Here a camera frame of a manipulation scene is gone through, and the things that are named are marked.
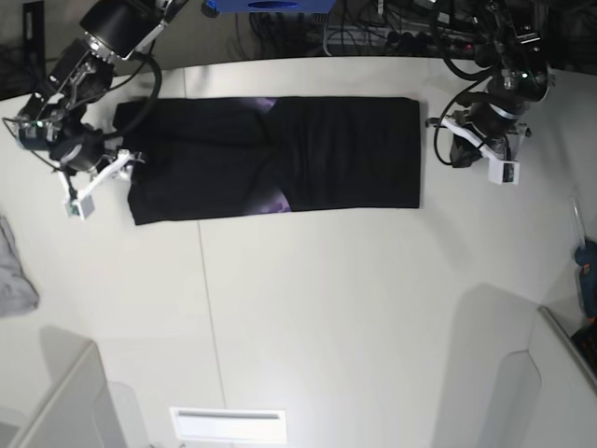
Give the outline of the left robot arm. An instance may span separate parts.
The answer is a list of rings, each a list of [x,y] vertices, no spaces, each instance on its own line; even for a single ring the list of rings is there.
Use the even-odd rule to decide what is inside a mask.
[[[550,67],[534,30],[515,24],[505,1],[467,1],[486,60],[477,72],[466,72],[449,55],[438,30],[444,1],[429,13],[429,30],[440,59],[469,83],[425,126],[434,130],[437,160],[451,168],[467,168],[482,159],[502,162],[508,170],[523,142],[532,136],[522,121],[529,106],[543,101],[551,85]]]

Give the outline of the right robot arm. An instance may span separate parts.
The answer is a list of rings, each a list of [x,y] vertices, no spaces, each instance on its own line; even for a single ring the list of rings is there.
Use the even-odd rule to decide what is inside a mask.
[[[64,51],[52,71],[34,88],[19,114],[3,120],[21,148],[70,179],[79,172],[100,173],[115,161],[106,144],[135,130],[158,100],[160,66],[152,54],[157,37],[185,7],[183,1],[98,1],[80,21],[84,35]],[[115,90],[115,62],[149,66],[152,92],[132,120],[111,133],[83,123],[88,105]]]

